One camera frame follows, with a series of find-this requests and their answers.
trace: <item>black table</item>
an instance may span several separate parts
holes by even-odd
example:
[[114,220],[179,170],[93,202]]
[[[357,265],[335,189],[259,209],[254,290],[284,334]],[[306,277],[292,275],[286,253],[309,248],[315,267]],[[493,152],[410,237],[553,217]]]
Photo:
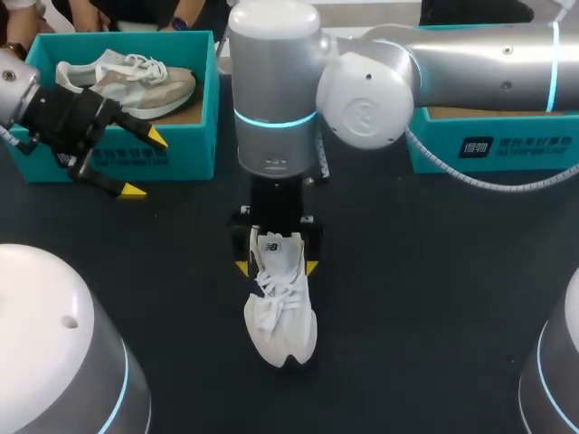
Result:
[[0,242],[84,277],[143,366],[155,433],[523,432],[519,372],[579,266],[579,179],[504,195],[413,175],[403,144],[327,153],[332,180],[308,193],[327,224],[318,354],[301,374],[270,370],[245,331],[251,282],[225,224],[248,179],[227,81],[215,179],[150,185],[145,203],[26,185],[2,147]]

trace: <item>shoe sole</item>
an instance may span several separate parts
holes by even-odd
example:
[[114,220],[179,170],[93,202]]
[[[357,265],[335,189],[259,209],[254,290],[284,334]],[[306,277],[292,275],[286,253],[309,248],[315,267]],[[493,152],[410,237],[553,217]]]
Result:
[[253,343],[253,339],[252,339],[252,334],[250,333],[249,329],[247,328],[247,318],[245,318],[245,331],[247,332],[247,336],[250,338],[250,341],[252,342],[252,346],[253,349],[255,350],[255,353],[257,353],[257,355],[261,358],[261,360],[272,370],[280,372],[280,373],[292,373],[292,372],[296,372],[296,371],[303,371],[305,369],[308,369],[312,363],[313,363],[313,359],[314,356],[317,353],[317,349],[318,349],[318,318],[316,317],[316,313],[314,311],[312,311],[311,315],[313,316],[313,321],[312,321],[312,325],[315,325],[315,330],[312,331],[312,334],[314,335],[314,349],[311,352],[311,356],[309,357],[309,359],[304,362],[304,363],[300,363],[296,357],[293,354],[290,354],[286,357],[286,360],[283,362],[283,364],[281,366],[276,366],[275,364],[271,364],[269,363],[260,353],[260,351],[257,349],[257,346],[255,346],[255,344]]
[[191,98],[192,95],[193,95],[193,92],[191,92],[189,95],[187,95],[184,98],[181,98],[175,102],[172,102],[171,104],[167,104],[164,107],[159,107],[159,108],[123,108],[123,111],[125,113],[128,113],[129,115],[137,118],[137,119],[150,120],[150,119],[162,118],[164,115],[171,113],[172,111],[178,109],[183,104],[185,104]]

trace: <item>shoe box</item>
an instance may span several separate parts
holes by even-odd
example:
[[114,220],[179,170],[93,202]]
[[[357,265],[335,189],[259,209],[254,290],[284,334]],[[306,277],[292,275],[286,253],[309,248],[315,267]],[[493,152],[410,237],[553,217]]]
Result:
[[[168,143],[165,152],[153,151],[130,133],[109,126],[96,147],[91,165],[117,179],[135,182],[206,181],[213,178],[217,118],[219,114],[219,73],[211,32],[146,33],[57,33],[39,35],[27,63],[41,72],[43,86],[55,86],[59,61],[89,64],[105,50],[125,55],[140,54],[163,62],[167,67],[191,70],[197,80],[186,108],[166,118],[151,121]],[[28,132],[14,126],[11,133],[23,142]],[[38,146],[23,156],[8,146],[28,183],[64,183],[66,170],[56,165],[51,150]]]
[[[577,123],[566,113],[418,108],[410,129],[459,172],[566,170],[579,163]],[[442,173],[408,147],[415,173]]]

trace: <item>robotic arm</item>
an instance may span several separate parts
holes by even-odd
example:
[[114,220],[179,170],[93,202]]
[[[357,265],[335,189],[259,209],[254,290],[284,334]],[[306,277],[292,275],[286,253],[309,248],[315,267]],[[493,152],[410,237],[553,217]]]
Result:
[[[39,142],[48,145],[57,164],[75,182],[92,184],[114,197],[143,198],[147,194],[131,184],[111,179],[90,167],[90,159],[105,128],[116,123],[148,145],[165,150],[165,140],[146,121],[121,111],[110,99],[84,90],[73,93],[39,84],[39,71],[0,51],[0,136],[23,154],[30,155]],[[23,144],[7,131],[14,123],[27,128],[31,141]]]
[[[252,0],[233,8],[229,26],[239,161],[252,176],[251,204],[233,220],[299,231],[315,241],[308,260],[318,260],[321,229],[301,213],[301,186],[316,162],[319,115],[361,149],[389,146],[406,132],[448,174],[481,188],[524,192],[579,173],[577,165],[539,183],[484,183],[448,167],[407,128],[414,110],[425,106],[579,109],[579,26],[572,23],[452,31],[389,24],[340,39],[321,31],[311,5]],[[234,243],[238,265],[243,252]]]

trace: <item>shoelace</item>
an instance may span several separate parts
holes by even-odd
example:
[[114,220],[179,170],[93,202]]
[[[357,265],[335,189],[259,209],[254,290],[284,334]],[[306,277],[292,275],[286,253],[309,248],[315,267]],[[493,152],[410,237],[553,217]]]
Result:
[[254,318],[257,327],[267,332],[273,332],[280,319],[281,312],[297,309],[301,300],[296,285],[297,273],[286,276],[271,276],[260,271],[255,281],[263,291],[263,298],[255,300]]
[[135,70],[135,76],[128,77],[127,80],[148,80],[151,84],[158,84],[165,81],[169,76],[165,64],[153,58],[147,59],[140,54],[129,54],[125,57],[125,61],[132,61],[132,66]]

